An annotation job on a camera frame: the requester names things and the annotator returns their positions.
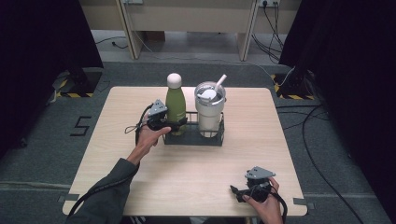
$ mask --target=black curtain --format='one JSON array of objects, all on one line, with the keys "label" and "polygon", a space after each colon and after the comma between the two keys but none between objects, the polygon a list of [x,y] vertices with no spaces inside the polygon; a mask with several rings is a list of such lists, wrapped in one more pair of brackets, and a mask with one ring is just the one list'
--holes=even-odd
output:
[{"label": "black curtain", "polygon": [[393,0],[303,0],[280,63],[315,73],[340,136],[396,223],[395,8]]},{"label": "black curtain", "polygon": [[103,67],[78,0],[0,2],[0,158],[34,124],[63,71]]}]

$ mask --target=gray carpet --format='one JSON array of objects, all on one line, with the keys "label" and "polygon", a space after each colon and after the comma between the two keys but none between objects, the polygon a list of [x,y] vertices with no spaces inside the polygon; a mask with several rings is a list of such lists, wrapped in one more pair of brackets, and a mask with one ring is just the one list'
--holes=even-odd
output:
[{"label": "gray carpet", "polygon": [[[265,68],[270,74],[289,71],[289,68],[277,65]],[[225,88],[268,88],[273,93],[276,106],[320,104],[318,99],[278,99],[271,78],[254,65],[105,63],[104,73],[92,98],[59,97],[37,118],[26,136],[27,147],[12,149],[0,160],[0,223],[63,223],[63,204],[58,199],[67,194],[73,182],[111,87],[166,86],[166,77],[172,72],[182,75],[183,86],[216,81],[226,74]],[[302,125],[289,128],[301,123],[312,108],[278,109],[297,176],[310,207],[306,216],[289,217],[288,223],[359,223],[309,159],[304,148]],[[314,114],[318,116],[305,125],[305,138],[319,170],[364,223],[390,223],[360,168],[348,157],[347,148],[333,127],[331,116],[323,107]],[[75,129],[81,116],[91,117],[80,122],[80,125],[90,128],[85,136],[70,136],[71,133],[82,133],[82,130]]]}]

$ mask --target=black rack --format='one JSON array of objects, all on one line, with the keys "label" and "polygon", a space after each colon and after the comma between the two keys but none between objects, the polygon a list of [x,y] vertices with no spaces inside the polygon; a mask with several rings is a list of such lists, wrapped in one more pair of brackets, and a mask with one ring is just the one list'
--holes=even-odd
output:
[{"label": "black rack", "polygon": [[175,135],[167,133],[163,135],[166,145],[187,145],[187,146],[214,146],[221,147],[224,140],[224,114],[221,112],[218,131],[199,130],[198,112],[186,112],[188,118],[184,127],[184,133]]}]

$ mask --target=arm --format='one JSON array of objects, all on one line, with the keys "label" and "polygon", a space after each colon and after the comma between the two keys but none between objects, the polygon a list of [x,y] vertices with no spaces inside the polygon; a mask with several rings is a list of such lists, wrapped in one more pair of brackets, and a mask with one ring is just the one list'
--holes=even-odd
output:
[{"label": "arm", "polygon": [[120,159],[110,174],[97,182],[91,189],[120,181],[128,176],[131,178],[116,187],[93,194],[73,216],[66,220],[66,223],[120,223],[130,190],[129,186],[137,173],[140,161],[149,153],[151,147],[157,145],[158,138],[169,133],[170,130],[167,127],[154,132],[144,126],[136,147],[127,159]]}]

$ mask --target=yellow and black tape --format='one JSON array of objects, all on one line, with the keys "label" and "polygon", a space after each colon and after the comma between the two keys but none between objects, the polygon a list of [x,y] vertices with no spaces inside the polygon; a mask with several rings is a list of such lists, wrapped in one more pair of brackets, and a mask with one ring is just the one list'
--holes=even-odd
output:
[{"label": "yellow and black tape", "polygon": [[304,91],[297,91],[297,92],[290,92],[286,91],[286,88],[282,88],[279,86],[282,82],[276,82],[276,75],[271,75],[272,80],[274,81],[275,85],[275,92],[276,96],[281,99],[292,99],[292,100],[314,100],[314,96],[310,93],[308,87]]},{"label": "yellow and black tape", "polygon": [[70,98],[80,98],[80,97],[92,97],[93,92],[71,92],[64,91],[63,88],[66,86],[68,79],[65,79],[60,87],[60,91],[56,94],[57,97],[70,97]]},{"label": "yellow and black tape", "polygon": [[78,97],[92,97],[93,93],[60,92],[60,95],[62,97],[78,98]]}]

